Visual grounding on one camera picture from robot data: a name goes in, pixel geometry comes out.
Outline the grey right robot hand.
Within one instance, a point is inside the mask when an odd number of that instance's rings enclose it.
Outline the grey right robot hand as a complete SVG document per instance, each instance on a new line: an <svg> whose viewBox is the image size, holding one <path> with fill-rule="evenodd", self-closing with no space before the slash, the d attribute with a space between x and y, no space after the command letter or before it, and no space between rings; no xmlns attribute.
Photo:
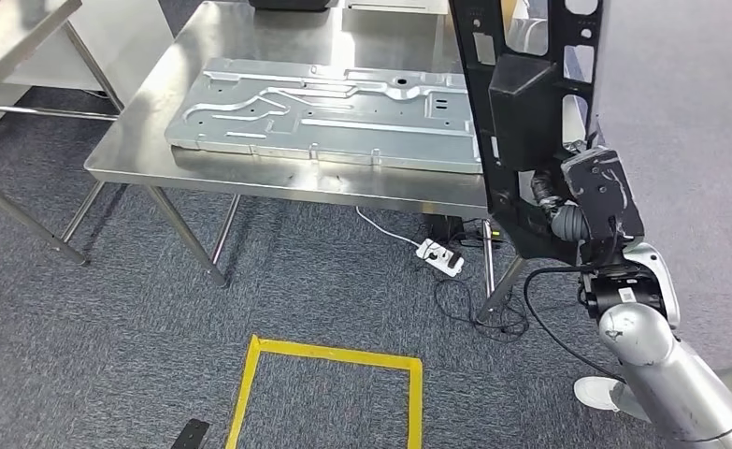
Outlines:
<svg viewBox="0 0 732 449"><path fill-rule="evenodd" d="M556 215L567 203L566 196L556 189L549 170L536 170L531 178L530 188L534 200L548 217Z"/></svg>

